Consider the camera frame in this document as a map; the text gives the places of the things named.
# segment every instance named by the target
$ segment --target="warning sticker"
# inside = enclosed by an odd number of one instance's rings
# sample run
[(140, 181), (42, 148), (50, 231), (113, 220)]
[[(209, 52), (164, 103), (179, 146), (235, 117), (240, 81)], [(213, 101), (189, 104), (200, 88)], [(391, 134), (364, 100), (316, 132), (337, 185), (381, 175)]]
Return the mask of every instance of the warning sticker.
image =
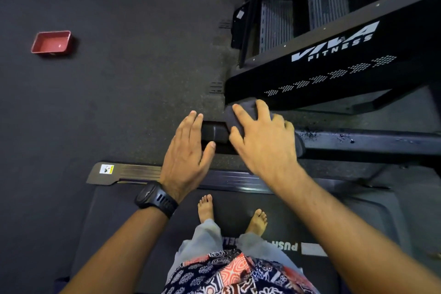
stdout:
[(101, 164), (100, 173), (102, 173), (102, 174), (112, 174), (114, 166), (115, 165)]

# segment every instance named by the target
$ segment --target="gray pants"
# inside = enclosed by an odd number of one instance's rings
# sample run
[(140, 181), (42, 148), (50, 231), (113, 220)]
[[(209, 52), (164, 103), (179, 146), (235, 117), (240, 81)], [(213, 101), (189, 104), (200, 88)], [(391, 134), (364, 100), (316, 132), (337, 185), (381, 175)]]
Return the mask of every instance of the gray pants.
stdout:
[[(240, 235), (236, 239), (236, 246), (246, 256), (276, 261), (302, 273), (282, 250), (279, 250), (275, 245), (268, 243), (254, 233)], [(212, 219), (207, 219), (196, 227), (191, 240), (185, 240), (182, 243), (175, 254), (175, 261), (168, 272), (167, 279), (172, 276), (181, 263), (219, 250), (223, 250), (221, 229)]]

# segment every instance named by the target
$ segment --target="hand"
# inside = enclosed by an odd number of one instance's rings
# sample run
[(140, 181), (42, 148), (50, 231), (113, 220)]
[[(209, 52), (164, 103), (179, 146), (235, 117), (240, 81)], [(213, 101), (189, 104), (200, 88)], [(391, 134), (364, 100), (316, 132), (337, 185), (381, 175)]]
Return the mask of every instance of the hand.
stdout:
[(283, 117), (269, 115), (267, 104), (256, 100), (257, 121), (238, 104), (233, 111), (245, 130), (245, 137), (231, 128), (230, 142), (252, 173), (263, 179), (274, 191), (286, 177), (300, 169), (295, 154), (294, 126)]
[(179, 125), (165, 154), (159, 182), (178, 203), (199, 186), (214, 157), (214, 142), (208, 143), (202, 154), (203, 119), (202, 114), (196, 117), (196, 112), (192, 110)]

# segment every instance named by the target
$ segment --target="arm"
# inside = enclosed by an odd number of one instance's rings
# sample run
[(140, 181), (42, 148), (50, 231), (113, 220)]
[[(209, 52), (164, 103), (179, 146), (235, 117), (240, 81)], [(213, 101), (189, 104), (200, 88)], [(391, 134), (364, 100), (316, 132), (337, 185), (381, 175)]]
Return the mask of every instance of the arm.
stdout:
[[(178, 203), (199, 186), (214, 157), (214, 142), (202, 154), (202, 119), (202, 114), (196, 117), (192, 111), (179, 125), (165, 155), (159, 182)], [(74, 276), (62, 294), (133, 293), (167, 221), (167, 216), (154, 207), (136, 211)]]
[(317, 185), (297, 163), (294, 127), (257, 100), (258, 120), (239, 105), (244, 126), (230, 141), (248, 168), (260, 176), (306, 224), (354, 294), (441, 293), (441, 281), (379, 231)]

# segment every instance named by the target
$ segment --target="left hand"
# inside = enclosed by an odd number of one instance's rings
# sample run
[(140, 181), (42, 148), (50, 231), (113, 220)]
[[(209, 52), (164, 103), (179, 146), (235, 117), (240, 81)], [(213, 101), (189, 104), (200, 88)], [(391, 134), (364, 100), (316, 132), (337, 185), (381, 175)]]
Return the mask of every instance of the left hand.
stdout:
[(181, 122), (168, 147), (159, 182), (172, 198), (180, 203), (197, 188), (206, 176), (214, 157), (216, 143), (201, 148), (201, 126), (204, 116), (192, 110)]

